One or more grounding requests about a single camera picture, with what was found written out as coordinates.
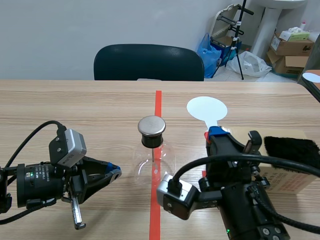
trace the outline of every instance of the red tape line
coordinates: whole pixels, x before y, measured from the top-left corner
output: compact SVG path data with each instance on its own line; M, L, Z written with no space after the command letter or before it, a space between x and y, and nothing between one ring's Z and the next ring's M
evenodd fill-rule
M154 115L162 116L162 92L155 92L155 107ZM158 169L155 173L155 168L152 167L151 177L151 201L150 201L150 226L149 226L149 240L161 239L161 215L160 205L157 202L157 186L161 181L161 149L158 147L154 150L154 162Z

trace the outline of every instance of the blue plastic bag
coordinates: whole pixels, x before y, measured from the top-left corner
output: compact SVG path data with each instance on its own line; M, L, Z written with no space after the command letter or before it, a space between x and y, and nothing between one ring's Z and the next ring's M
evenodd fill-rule
M202 58L204 64L204 77L212 78L217 68L217 62L221 56L221 51L210 45L209 33L206 33L199 45L197 53Z

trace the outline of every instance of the office chair backrest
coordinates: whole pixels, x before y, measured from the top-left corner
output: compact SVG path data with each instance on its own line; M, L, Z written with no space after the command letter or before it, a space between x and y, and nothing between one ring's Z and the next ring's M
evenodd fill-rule
M106 46L95 56L93 71L95 80L204 80L204 64L196 52L152 44Z

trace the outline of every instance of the glass flask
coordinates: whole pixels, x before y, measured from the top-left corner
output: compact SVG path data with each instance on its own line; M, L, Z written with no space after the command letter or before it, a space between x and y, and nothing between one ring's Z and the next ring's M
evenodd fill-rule
M159 116L146 116L138 123L141 142L133 154L135 181L142 186L158 185L166 174L174 175L176 155L163 139L166 122Z

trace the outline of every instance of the black tripod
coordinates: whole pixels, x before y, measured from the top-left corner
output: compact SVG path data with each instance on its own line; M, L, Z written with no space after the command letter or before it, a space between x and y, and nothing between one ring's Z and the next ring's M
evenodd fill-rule
M224 56L223 60L221 61L221 63L219 64L219 66L216 68L215 72L213 73L213 76L215 76L216 72L218 71L218 69L221 67L222 63L225 61L225 59L227 58L226 62L225 62L225 65L224 67L227 66L227 63L229 61L229 58L230 58L230 55L231 55L231 52L232 50L235 50L235 54L236 54L236 58L238 59L238 64L239 64L239 68L240 68L240 73L241 73L241 78L242 80L244 80L244 75L242 73L242 69L241 69L241 64L240 64L240 60L239 60L239 32L242 32L241 35L243 35L243 31L240 30L240 26L241 26L241 23L242 23L242 17L244 15L244 12L246 12L247 14L250 14L250 15L253 15L254 12L253 11L250 11L248 9L245 8L246 6L246 3L247 3L247 0L243 0L243 4L242 6L241 5L238 5L238 9L241 10L240 12L240 17L239 17L239 20L235 23L236 27L233 27L233 24L230 24L230 30L233 30L235 29L235 34L234 34L234 37L233 37L233 40L232 40L232 44L231 44L231 47L229 48L229 51L228 53ZM222 16L220 19L218 20L221 20L221 21L224 21L226 23L232 23L234 21L232 21L231 19L228 19L224 16Z

